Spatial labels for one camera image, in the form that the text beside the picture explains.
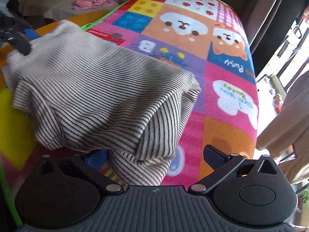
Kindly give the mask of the black white striped garment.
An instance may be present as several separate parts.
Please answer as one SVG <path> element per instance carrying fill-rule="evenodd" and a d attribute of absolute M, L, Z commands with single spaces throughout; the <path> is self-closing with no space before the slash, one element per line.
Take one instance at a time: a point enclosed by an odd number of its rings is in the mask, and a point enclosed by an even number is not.
<path fill-rule="evenodd" d="M 12 51 L 3 68 L 12 105 L 35 122 L 45 148 L 107 149 L 130 185 L 159 185 L 201 88 L 195 76 L 63 20 Z"/>

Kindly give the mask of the pink crumpled garment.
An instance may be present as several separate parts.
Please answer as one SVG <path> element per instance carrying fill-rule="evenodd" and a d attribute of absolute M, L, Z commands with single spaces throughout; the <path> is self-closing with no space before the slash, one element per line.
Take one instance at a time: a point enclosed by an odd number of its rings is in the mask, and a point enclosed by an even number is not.
<path fill-rule="evenodd" d="M 87 10 L 111 6 L 118 6 L 118 2 L 115 0 L 74 0 L 72 3 L 73 10 Z"/>

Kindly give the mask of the colourful cartoon puppy mat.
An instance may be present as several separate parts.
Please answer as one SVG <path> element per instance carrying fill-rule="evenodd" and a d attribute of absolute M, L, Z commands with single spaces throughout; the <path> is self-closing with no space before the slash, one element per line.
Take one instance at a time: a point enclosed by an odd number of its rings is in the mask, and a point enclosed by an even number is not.
<path fill-rule="evenodd" d="M 212 173 L 203 149 L 212 145 L 252 157 L 257 138 L 258 97 L 246 34 L 236 13 L 219 0 L 129 0 L 80 27 L 117 46 L 148 55 L 192 73 L 201 93 L 161 185 L 188 187 Z M 1 178 L 16 194 L 38 158 L 72 154 L 68 147 L 45 148 L 35 138 L 35 122 L 1 90 Z M 99 169 L 124 183 L 107 162 Z"/>

